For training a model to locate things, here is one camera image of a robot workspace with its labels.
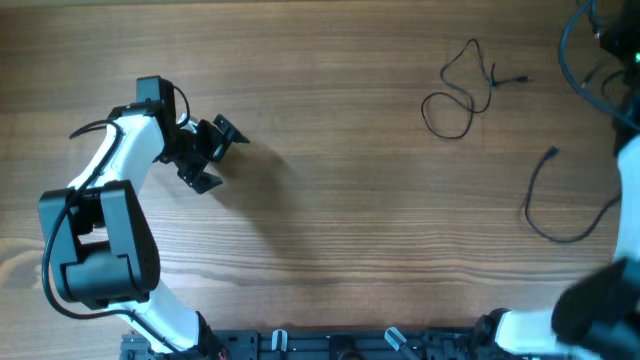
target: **wooden table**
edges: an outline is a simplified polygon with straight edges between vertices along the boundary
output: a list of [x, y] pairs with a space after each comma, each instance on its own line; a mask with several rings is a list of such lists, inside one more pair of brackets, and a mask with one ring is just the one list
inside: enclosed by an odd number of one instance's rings
[[[79, 126], [135, 100], [160, 74], [197, 117], [227, 116], [251, 140], [196, 195], [155, 164], [140, 202], [162, 278], [214, 328], [270, 330], [469, 325], [494, 308], [552, 305], [604, 265], [612, 210], [587, 240], [558, 246], [520, 206], [534, 165], [536, 219], [583, 229], [615, 194], [608, 118], [557, 64], [573, 2], [282, 2], [14, 9], [0, 12], [0, 357], [114, 359], [118, 319], [69, 320], [38, 277], [37, 201], [87, 165], [102, 134]], [[494, 92], [461, 141], [427, 132], [419, 106], [444, 90], [440, 67], [476, 37]], [[602, 53], [581, 24], [576, 74]], [[473, 52], [449, 78], [486, 99]], [[466, 113], [433, 102], [453, 134]]]

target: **wooden tabletop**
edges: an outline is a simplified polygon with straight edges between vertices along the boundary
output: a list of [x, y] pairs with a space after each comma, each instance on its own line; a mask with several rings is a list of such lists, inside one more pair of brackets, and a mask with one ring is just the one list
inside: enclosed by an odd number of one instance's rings
[[[154, 164], [140, 202], [162, 279], [217, 329], [470, 325], [495, 308], [540, 309], [606, 264], [619, 211], [588, 239], [537, 236], [521, 204], [554, 144], [532, 211], [581, 231], [619, 186], [610, 120], [557, 63], [574, 2], [260, 2], [0, 12], [0, 358], [114, 359], [119, 319], [79, 322], [47, 304], [37, 202], [88, 164], [102, 134], [79, 126], [135, 100], [137, 77], [180, 86], [193, 115], [224, 114], [252, 143], [210, 167], [197, 195]], [[604, 54], [580, 24], [570, 60]], [[496, 78], [460, 141], [425, 128], [420, 103], [475, 37]], [[448, 74], [487, 97], [476, 55]], [[454, 134], [467, 114], [432, 103]]]

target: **white plastic part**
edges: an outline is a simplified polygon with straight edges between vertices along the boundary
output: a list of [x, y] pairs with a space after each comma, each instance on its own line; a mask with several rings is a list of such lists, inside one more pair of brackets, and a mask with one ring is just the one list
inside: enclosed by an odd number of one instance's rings
[[613, 261], [623, 257], [640, 260], [640, 136], [618, 154], [618, 171], [622, 182], [622, 205]]
[[[130, 180], [137, 193], [153, 161], [164, 148], [162, 131], [155, 118], [144, 115], [124, 116], [115, 120], [124, 135], [120, 146], [105, 166], [103, 173], [88, 188], [100, 187], [113, 180]], [[107, 126], [107, 136], [86, 169], [69, 187], [77, 188], [91, 175], [113, 143], [116, 130]]]
[[[115, 309], [135, 311], [136, 315], [145, 324], [149, 325], [180, 351], [187, 350], [198, 344], [198, 336], [200, 334], [198, 314], [182, 304], [162, 280], [160, 280], [158, 287], [150, 293], [149, 301], [146, 303], [138, 303], [136, 301], [116, 303], [109, 305], [105, 311]], [[141, 328], [140, 325], [131, 322], [129, 317], [118, 316], [147, 338], [151, 342], [151, 348], [154, 352], [172, 352]]]
[[553, 309], [509, 311], [500, 319], [495, 342], [514, 355], [570, 355], [581, 360], [600, 359], [600, 356], [584, 348], [558, 342], [551, 328], [552, 314]]

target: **wood grain surface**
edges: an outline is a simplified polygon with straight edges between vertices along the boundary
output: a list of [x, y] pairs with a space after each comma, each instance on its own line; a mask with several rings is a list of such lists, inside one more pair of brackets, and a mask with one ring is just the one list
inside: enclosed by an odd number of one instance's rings
[[[101, 143], [77, 127], [135, 100], [160, 74], [192, 113], [227, 116], [251, 140], [196, 195], [155, 164], [140, 202], [162, 278], [214, 328], [469, 325], [499, 307], [538, 309], [606, 264], [619, 210], [587, 240], [550, 244], [523, 221], [582, 230], [619, 186], [610, 120], [574, 94], [556, 46], [573, 1], [328, 1], [0, 11], [0, 358], [113, 359], [127, 327], [78, 322], [38, 277], [40, 195], [66, 186]], [[603, 53], [580, 24], [583, 76]], [[422, 99], [471, 37], [496, 77], [463, 140], [426, 131]], [[486, 99], [473, 52], [448, 75]], [[466, 113], [433, 101], [435, 125]]]

